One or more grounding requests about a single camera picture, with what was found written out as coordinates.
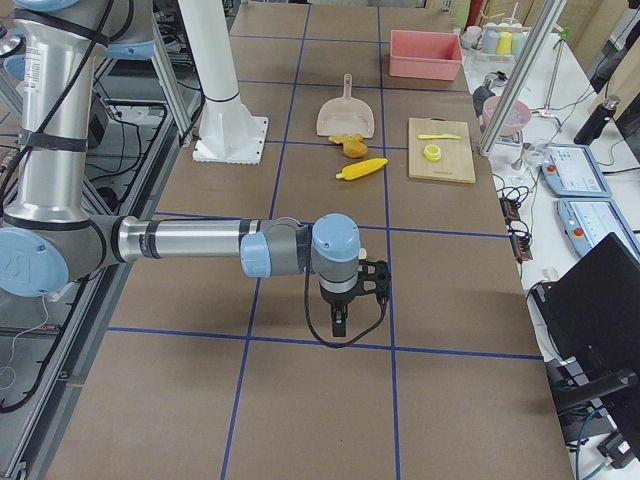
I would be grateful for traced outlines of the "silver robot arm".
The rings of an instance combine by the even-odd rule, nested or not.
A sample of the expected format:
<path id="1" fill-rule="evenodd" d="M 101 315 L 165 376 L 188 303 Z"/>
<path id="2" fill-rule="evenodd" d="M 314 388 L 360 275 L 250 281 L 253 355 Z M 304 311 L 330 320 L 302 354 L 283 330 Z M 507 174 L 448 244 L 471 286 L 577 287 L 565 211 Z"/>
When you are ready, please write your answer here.
<path id="1" fill-rule="evenodd" d="M 360 257 L 359 230 L 330 213 L 313 225 L 275 220 L 169 219 L 94 215 L 82 208 L 94 61 L 150 58 L 155 19 L 148 1 L 20 1 L 26 37 L 20 153 L 9 172 L 17 196 L 2 206 L 1 287 L 40 297 L 111 265 L 140 258 L 237 257 L 254 278 L 316 274 L 331 309 L 333 340 L 346 334 L 348 306 L 390 296 L 383 261 Z"/>

